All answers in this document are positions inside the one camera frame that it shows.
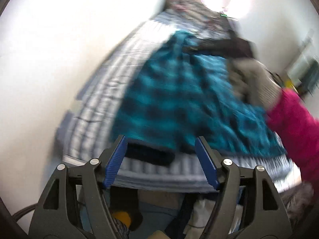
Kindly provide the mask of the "pink sleeved right forearm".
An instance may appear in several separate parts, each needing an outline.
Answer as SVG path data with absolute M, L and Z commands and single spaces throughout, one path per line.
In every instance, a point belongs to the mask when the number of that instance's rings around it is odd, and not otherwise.
M 269 128 L 279 135 L 288 157 L 299 167 L 302 180 L 318 189 L 318 120 L 287 88 L 281 90 L 267 115 Z

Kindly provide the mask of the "grey knit gloved right hand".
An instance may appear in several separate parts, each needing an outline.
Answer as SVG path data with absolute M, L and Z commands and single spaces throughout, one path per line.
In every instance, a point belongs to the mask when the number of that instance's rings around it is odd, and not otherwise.
M 281 88 L 261 62 L 252 58 L 232 59 L 228 62 L 228 72 L 234 95 L 238 99 L 266 111 L 277 104 Z

